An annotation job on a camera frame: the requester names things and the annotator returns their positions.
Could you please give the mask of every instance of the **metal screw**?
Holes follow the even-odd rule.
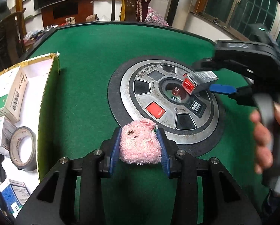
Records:
[[[67,157],[62,157],[62,158],[60,158],[60,162],[62,164],[64,164],[64,163],[68,162],[68,158]]]
[[[93,151],[93,154],[96,155],[96,156],[99,156],[99,155],[102,154],[102,150],[97,149],[97,150]]]
[[[186,152],[184,150],[178,150],[176,152],[179,156],[184,156],[186,154]]]
[[[211,162],[214,164],[218,164],[219,163],[219,159],[217,157],[212,157],[211,158]]]

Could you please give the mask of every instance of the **pink plush toy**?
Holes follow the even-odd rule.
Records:
[[[140,165],[161,161],[161,147],[155,135],[156,125],[150,119],[132,121],[122,128],[120,159]]]

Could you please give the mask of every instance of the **red button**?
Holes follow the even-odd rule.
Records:
[[[157,103],[151,102],[146,110],[154,116],[156,119],[159,119],[166,112],[165,109],[161,108]]]
[[[181,85],[189,93],[189,95],[191,95],[193,89],[195,88],[195,85],[188,78],[185,78]]]

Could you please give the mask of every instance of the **tape roll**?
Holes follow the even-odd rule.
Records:
[[[25,137],[30,137],[32,140],[32,152],[29,159],[23,163],[19,156],[19,146]],[[15,130],[11,136],[9,147],[10,159],[13,164],[21,170],[33,171],[37,168],[36,163],[36,136],[28,127],[20,127]]]

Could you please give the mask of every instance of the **blue gripper pad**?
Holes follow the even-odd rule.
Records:
[[[115,141],[115,145],[114,145],[114,149],[112,151],[111,154],[111,158],[110,158],[110,169],[109,169],[109,173],[112,175],[114,172],[114,168],[117,164],[118,158],[119,158],[119,144],[120,144],[120,137],[121,137],[121,129],[118,132],[116,141]]]
[[[230,85],[211,84],[209,87],[210,92],[222,95],[231,95],[237,92],[237,89]]]
[[[156,136],[157,136],[157,139],[158,139],[158,141],[160,143],[160,146],[161,146],[161,153],[162,153],[161,164],[162,164],[162,168],[163,168],[164,173],[169,177],[169,175],[170,175],[169,156],[168,156],[168,154],[166,152],[164,141],[162,139],[162,136],[160,134],[159,129],[156,130]]]

